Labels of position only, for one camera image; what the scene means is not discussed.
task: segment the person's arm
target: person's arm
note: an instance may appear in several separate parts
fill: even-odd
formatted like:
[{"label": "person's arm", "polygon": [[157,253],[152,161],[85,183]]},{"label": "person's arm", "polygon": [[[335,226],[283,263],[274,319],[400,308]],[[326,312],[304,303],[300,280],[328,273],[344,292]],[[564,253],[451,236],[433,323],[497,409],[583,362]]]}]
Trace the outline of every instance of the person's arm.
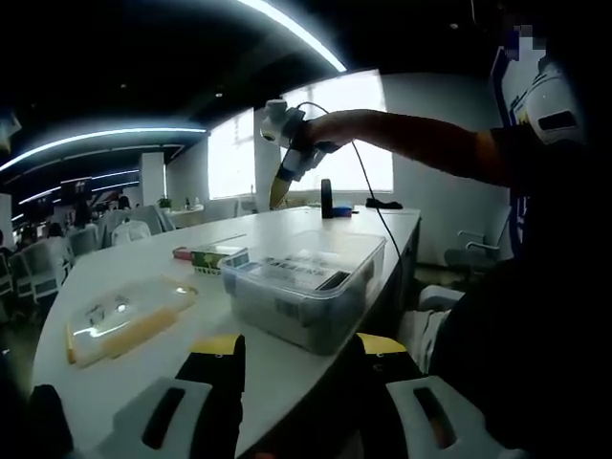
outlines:
[{"label": "person's arm", "polygon": [[314,143],[360,140],[452,175],[515,185],[491,131],[470,132],[449,122],[374,110],[331,113],[311,120],[308,129]]}]

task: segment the plastic container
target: plastic container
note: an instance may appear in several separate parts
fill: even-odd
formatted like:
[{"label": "plastic container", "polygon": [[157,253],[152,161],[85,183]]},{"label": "plastic container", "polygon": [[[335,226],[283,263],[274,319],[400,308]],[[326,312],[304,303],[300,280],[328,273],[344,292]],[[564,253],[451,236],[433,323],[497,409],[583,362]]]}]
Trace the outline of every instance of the plastic container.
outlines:
[{"label": "plastic container", "polygon": [[68,361],[85,367],[129,352],[173,325],[197,295],[193,287],[159,276],[97,298],[66,323]]},{"label": "plastic container", "polygon": [[249,249],[245,263],[224,258],[221,274],[239,318],[309,351],[334,353],[380,280],[386,239],[305,231]]}]

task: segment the round table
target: round table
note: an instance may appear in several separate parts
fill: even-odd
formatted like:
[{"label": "round table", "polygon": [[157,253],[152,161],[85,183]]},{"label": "round table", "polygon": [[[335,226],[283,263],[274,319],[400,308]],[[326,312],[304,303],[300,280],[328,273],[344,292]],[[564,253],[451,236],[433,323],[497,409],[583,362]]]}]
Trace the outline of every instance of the round table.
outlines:
[{"label": "round table", "polygon": [[[385,215],[403,248],[420,213]],[[219,277],[196,274],[190,263],[174,259],[172,250],[197,247],[232,236],[232,244],[253,247],[271,238],[304,230],[349,231],[386,235],[373,210],[353,218],[322,220],[319,209],[293,208],[278,212],[178,229],[127,245],[89,253],[78,260],[60,290],[42,330],[33,366],[33,385],[52,384],[59,394],[75,446],[95,447],[112,431],[113,415],[161,376],[174,377],[197,338],[240,332],[247,343],[243,422],[236,455],[254,445],[313,388],[336,356],[317,356],[237,321],[230,297]],[[386,244],[381,282],[372,285],[368,306],[380,294],[397,264]],[[87,367],[70,365],[66,356],[65,324],[69,317],[99,295],[133,280],[165,274],[199,291],[198,302],[179,322],[115,360]]]}]

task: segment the black ceiling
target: black ceiling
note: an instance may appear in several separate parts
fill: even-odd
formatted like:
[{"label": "black ceiling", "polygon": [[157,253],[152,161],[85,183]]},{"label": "black ceiling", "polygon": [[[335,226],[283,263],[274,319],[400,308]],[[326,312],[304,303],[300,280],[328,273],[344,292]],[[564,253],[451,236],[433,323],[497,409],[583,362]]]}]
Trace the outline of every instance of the black ceiling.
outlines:
[{"label": "black ceiling", "polygon": [[[494,43],[473,26],[470,0],[269,3],[317,37],[349,71],[486,77],[492,65]],[[46,139],[61,138],[66,126],[210,128],[288,89],[337,75],[299,39],[236,0],[21,0],[7,7],[0,110],[12,111],[22,129],[11,138],[11,156],[0,164]],[[99,138],[62,145],[54,155],[117,142]],[[126,136],[120,145],[194,142],[192,134]],[[0,189],[32,195],[57,178],[131,167],[139,154],[121,150],[58,162],[40,168],[35,181],[2,185],[55,157],[40,155],[0,172]]]}]

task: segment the window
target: window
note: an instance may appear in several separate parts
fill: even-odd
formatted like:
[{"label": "window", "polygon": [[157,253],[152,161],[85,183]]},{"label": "window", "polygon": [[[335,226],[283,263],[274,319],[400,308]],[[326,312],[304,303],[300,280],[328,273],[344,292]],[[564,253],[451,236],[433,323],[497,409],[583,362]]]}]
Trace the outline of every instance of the window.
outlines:
[{"label": "window", "polygon": [[229,198],[255,192],[252,109],[210,131],[208,197]]},{"label": "window", "polygon": [[[383,85],[378,71],[340,76],[320,83],[296,89],[283,96],[290,107],[303,101],[321,105],[332,112],[352,108],[369,108],[386,111]],[[306,120],[319,117],[323,113],[312,105],[303,105]],[[393,160],[391,153],[365,142],[355,142],[370,184],[374,191],[393,191]],[[322,179],[332,181],[333,190],[366,191],[367,183],[355,149],[345,145],[331,155],[327,155],[316,169],[304,174],[300,182],[293,182],[291,191],[319,189]]]}]

